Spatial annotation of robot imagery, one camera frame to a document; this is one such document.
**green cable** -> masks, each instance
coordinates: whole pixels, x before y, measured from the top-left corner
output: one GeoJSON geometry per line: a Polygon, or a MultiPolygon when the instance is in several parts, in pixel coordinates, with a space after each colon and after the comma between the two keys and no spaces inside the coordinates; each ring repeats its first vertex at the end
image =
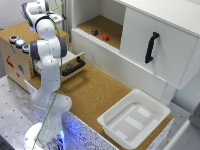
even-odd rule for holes
{"type": "MultiPolygon", "coordinates": [[[[57,4],[57,2],[56,2],[56,0],[55,0],[55,3],[56,3],[57,8],[52,9],[52,10],[50,10],[50,11],[53,11],[53,10],[56,10],[56,9],[59,9],[59,10],[60,10],[60,7],[64,4],[64,2],[65,2],[65,0],[63,0],[63,2],[61,3],[61,5],[58,6],[58,4],[57,4]]],[[[59,30],[58,30],[56,24],[55,24],[52,20],[51,20],[51,22],[54,24],[54,26],[55,26],[55,28],[56,28],[56,30],[57,30],[57,32],[58,32],[58,36],[60,37],[60,32],[59,32],[59,30]]],[[[61,80],[61,78],[62,78],[62,57],[61,57],[61,67],[60,67],[60,80],[61,80]]],[[[56,100],[56,98],[57,98],[58,92],[59,92],[59,89],[56,91],[56,95],[54,96],[54,99],[53,99],[53,101],[52,101],[52,103],[51,103],[51,106],[50,106],[50,108],[49,108],[49,110],[48,110],[48,112],[47,112],[47,115],[46,115],[46,117],[45,117],[45,119],[44,119],[44,122],[43,122],[43,124],[42,124],[42,127],[41,127],[40,131],[39,131],[38,134],[37,134],[37,137],[36,137],[36,140],[35,140],[35,142],[34,142],[34,145],[33,145],[32,150],[34,149],[35,144],[36,144],[36,142],[38,141],[39,135],[40,135],[40,133],[41,133],[43,127],[44,127],[44,124],[45,124],[45,122],[46,122],[46,120],[47,120],[47,117],[49,116],[49,113],[50,113],[50,111],[51,111],[51,109],[52,109],[52,107],[53,107],[53,105],[54,105],[54,102],[55,102],[55,100],[56,100]]]]}

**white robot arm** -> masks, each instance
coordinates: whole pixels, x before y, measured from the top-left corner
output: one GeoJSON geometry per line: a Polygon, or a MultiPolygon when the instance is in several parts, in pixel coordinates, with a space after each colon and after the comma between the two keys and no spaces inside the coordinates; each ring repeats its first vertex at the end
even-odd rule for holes
{"type": "MultiPolygon", "coordinates": [[[[56,37],[56,28],[49,16],[46,16],[47,11],[49,11],[49,5],[44,0],[24,3],[21,6],[22,15],[29,23],[31,30],[36,30],[42,39],[29,44],[31,57],[41,61],[41,87],[32,95],[31,100],[33,105],[49,109],[56,95],[54,92],[60,87],[60,67],[56,58],[66,56],[67,45],[62,38],[56,37]]],[[[71,106],[70,97],[57,95],[36,147],[50,149],[48,143],[56,139],[63,130],[62,113],[68,111],[71,106]]]]}

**black handle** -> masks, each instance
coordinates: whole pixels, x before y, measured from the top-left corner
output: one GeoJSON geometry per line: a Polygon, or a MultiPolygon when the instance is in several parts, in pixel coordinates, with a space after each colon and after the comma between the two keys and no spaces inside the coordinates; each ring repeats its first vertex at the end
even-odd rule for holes
{"type": "Polygon", "coordinates": [[[66,77],[66,76],[72,74],[73,72],[75,72],[76,70],[85,66],[85,62],[80,58],[80,56],[77,57],[77,62],[79,63],[78,65],[74,66],[73,68],[69,68],[69,69],[62,71],[62,76],[66,77]]]}
{"type": "Polygon", "coordinates": [[[153,36],[151,37],[145,57],[145,63],[148,64],[153,60],[153,57],[151,56],[153,46],[154,46],[154,40],[157,39],[160,35],[156,32],[153,32],[153,36]]]}

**empty white tray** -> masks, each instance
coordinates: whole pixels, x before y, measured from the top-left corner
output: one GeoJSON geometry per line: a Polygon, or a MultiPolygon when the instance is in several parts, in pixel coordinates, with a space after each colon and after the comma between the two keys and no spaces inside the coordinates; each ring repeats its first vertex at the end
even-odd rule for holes
{"type": "Polygon", "coordinates": [[[169,115],[170,109],[140,90],[133,90],[97,120],[125,149],[136,149],[169,115]]]}

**white cabinet door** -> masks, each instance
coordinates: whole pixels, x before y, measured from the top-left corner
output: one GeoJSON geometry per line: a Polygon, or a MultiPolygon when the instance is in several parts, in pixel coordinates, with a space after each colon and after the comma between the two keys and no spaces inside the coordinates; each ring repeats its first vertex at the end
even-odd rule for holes
{"type": "Polygon", "coordinates": [[[198,38],[191,34],[127,8],[120,54],[179,86],[197,41],[198,38]],[[145,56],[153,32],[160,37],[154,40],[153,60],[146,64],[145,56]]]}

